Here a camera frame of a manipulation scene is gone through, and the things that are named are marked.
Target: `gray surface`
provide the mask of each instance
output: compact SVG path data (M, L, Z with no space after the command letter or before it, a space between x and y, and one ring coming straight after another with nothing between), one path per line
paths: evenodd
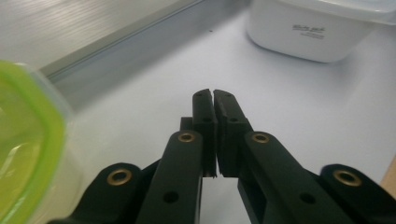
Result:
M51 75L195 0L0 2L0 58Z

